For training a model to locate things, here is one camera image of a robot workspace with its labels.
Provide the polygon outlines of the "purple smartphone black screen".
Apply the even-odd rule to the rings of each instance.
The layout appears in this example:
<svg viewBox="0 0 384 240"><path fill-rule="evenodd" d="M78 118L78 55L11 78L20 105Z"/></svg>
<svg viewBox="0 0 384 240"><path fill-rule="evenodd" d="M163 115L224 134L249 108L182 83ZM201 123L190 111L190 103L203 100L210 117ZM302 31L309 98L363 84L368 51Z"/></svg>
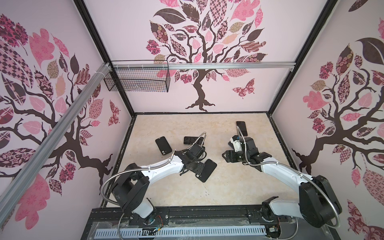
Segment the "purple smartphone black screen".
<svg viewBox="0 0 384 240"><path fill-rule="evenodd" d="M236 125L237 125L237 127L239 127L240 131L243 134L245 132L244 131L244 121L236 121Z"/></svg>

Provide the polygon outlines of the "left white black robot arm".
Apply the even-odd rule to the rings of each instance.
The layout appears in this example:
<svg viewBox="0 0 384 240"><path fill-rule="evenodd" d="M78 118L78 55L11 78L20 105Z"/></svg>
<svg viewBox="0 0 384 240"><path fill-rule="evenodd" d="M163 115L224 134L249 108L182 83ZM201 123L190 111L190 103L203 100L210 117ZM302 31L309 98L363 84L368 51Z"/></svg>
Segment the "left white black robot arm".
<svg viewBox="0 0 384 240"><path fill-rule="evenodd" d="M139 167L131 164L124 174L117 177L111 193L126 216L137 214L142 219L148 218L155 211L152 203L144 199L149 186L170 175L186 172L200 175L205 167L201 162L205 154L204 146L194 144L174 151L170 158L152 165Z"/></svg>

